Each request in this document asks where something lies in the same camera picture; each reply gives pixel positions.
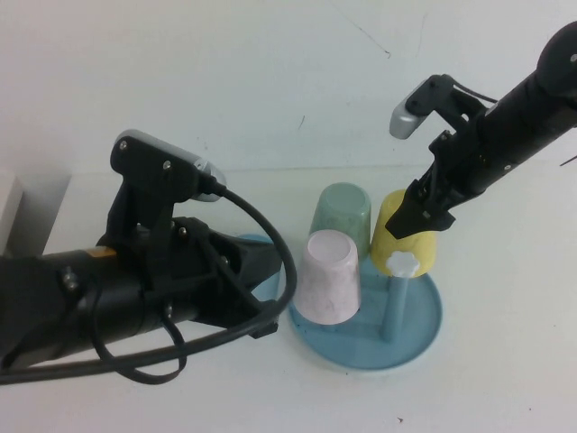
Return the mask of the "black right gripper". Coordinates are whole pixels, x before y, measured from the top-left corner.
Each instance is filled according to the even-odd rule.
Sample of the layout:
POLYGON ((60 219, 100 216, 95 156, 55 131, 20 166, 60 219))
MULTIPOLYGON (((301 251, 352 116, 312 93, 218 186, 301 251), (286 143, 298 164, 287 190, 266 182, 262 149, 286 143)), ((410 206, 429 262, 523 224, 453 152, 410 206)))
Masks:
POLYGON ((478 197, 509 166, 507 115, 443 119, 454 132, 442 133, 429 145, 431 167, 406 189, 391 194, 386 228, 396 239, 448 230, 455 221, 448 211, 478 197))

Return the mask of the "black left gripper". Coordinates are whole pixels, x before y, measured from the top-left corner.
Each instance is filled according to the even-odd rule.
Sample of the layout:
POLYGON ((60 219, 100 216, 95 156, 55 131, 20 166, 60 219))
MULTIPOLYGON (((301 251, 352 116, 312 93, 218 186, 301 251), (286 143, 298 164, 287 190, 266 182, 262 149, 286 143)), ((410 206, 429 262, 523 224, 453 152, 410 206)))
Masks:
MULTIPOLYGON (((146 328, 194 321, 230 329, 256 318, 264 301, 253 292, 279 272, 270 239, 224 235, 193 217, 146 229, 146 328)), ((277 332, 277 318, 250 333, 277 332)))

